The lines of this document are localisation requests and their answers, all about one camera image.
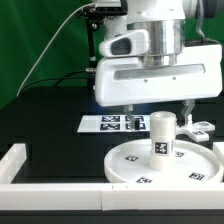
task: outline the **cable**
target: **cable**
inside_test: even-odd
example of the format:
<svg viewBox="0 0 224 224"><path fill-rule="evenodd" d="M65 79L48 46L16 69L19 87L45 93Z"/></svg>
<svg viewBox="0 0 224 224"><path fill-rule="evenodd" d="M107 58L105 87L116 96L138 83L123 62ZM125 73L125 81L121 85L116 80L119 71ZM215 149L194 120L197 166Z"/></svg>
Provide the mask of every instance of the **cable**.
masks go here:
<svg viewBox="0 0 224 224"><path fill-rule="evenodd" d="M37 67L37 65L40 63L41 59L43 58L43 56L45 55L45 53L47 52L47 50L49 49L49 47L51 46L51 44L53 43L53 41L55 40L55 38L58 36L58 34L60 33L60 31L62 30L62 28L68 23L68 21L80 10L82 10L84 7L87 6L94 6L94 3L90 3L84 6L79 7L78 9L76 9L72 14L70 14L70 16L62 23L62 25L58 28L58 30L56 31L56 33L54 34L54 36L51 38L51 40L49 41L49 43L47 44L47 46L45 47L45 49L43 50L43 52L41 53L41 55L39 56L39 58L37 59L37 61L35 62L35 64L33 65L33 67L31 68L31 70L29 71L29 73L27 74L27 76L25 77L25 79L23 80L22 84L19 87L19 90L17 92L16 96L20 95L21 90L23 89L23 87L25 86L25 83L27 82L27 80L30 78L30 76L32 75L33 71L35 70L35 68Z"/></svg>
<svg viewBox="0 0 224 224"><path fill-rule="evenodd" d="M203 38L205 38L205 34L202 31L202 26L204 23L204 5L203 5L203 0L198 0L198 7L199 7L199 15L198 15L198 23L196 27L197 33Z"/></svg>
<svg viewBox="0 0 224 224"><path fill-rule="evenodd" d="M37 81L33 81L33 82L30 82L26 85L23 86L23 88L21 89L20 93L18 96L21 95L21 93L24 92L25 89L27 89L28 87L32 86L32 85L35 85L37 83L40 83L40 82L48 82L48 81L64 81L64 80L83 80L83 79L87 79L87 78L49 78L49 79L41 79L41 80L37 80Z"/></svg>
<svg viewBox="0 0 224 224"><path fill-rule="evenodd" d="M76 71L76 72L70 72L68 73L67 75L63 76L62 79L59 79L55 84L54 84L54 87L57 87L61 82L63 82L65 79L63 78L69 78L73 75L77 75L77 74L80 74L80 73L85 73L86 70L79 70L79 71Z"/></svg>
<svg viewBox="0 0 224 224"><path fill-rule="evenodd" d="M198 7L199 7L199 15L198 15L198 23L197 23L196 31L201 36L202 41L205 41L205 42L210 41L210 42L214 42L223 46L219 41L205 36L204 32L202 31L202 26L204 23L204 14L205 14L203 0L198 0Z"/></svg>

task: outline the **black tabletop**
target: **black tabletop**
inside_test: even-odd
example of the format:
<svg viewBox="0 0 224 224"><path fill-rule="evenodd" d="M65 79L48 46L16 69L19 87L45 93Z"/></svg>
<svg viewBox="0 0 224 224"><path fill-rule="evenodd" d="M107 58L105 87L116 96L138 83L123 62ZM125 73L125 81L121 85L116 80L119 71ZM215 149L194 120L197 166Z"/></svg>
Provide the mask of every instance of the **black tabletop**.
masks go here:
<svg viewBox="0 0 224 224"><path fill-rule="evenodd" d="M136 105L134 114L170 111L177 115L182 102ZM210 141L224 141L224 98L201 99L194 121L216 125ZM103 161L113 147L148 132L77 133L83 115L123 114L122 107L100 107L84 87L33 88L0 111L0 156L14 143L26 143L28 159L13 183L106 183ZM178 139L191 141L187 136ZM118 211L118 212L0 212L0 223L224 223L222 211Z"/></svg>

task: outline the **paper sheet with markers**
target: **paper sheet with markers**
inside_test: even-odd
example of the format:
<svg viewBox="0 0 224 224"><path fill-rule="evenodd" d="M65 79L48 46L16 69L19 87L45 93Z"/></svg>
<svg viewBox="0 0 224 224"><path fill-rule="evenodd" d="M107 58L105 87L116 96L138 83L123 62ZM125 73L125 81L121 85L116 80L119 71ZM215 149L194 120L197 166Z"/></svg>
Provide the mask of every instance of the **paper sheet with markers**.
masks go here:
<svg viewBox="0 0 224 224"><path fill-rule="evenodd" d="M149 131L149 115L133 115L140 121L139 131ZM131 132L130 121L126 115L83 116L78 133Z"/></svg>

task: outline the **white round tray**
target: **white round tray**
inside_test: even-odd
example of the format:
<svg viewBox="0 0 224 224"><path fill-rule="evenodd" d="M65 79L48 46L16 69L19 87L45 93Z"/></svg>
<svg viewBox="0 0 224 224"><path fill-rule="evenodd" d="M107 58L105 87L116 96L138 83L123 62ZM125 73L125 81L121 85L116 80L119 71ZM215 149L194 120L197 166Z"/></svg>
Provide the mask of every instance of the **white round tray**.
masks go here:
<svg viewBox="0 0 224 224"><path fill-rule="evenodd" d="M151 140L131 141L113 148L105 157L104 170L112 183L221 182L223 167L209 149L174 141L174 163L165 172L150 168Z"/></svg>

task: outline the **green backdrop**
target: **green backdrop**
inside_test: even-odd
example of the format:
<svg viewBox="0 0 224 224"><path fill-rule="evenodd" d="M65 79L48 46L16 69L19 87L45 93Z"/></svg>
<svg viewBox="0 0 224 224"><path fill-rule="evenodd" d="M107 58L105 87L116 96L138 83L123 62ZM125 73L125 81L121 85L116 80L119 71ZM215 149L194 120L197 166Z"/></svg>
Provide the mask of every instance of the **green backdrop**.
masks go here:
<svg viewBox="0 0 224 224"><path fill-rule="evenodd" d="M0 1L0 108L16 92L58 27L88 0ZM187 20L187 38L197 38L195 20ZM224 13L204 23L206 36L224 43ZM103 39L96 33L95 43ZM29 81L63 76L88 66L84 19L72 19L60 33Z"/></svg>

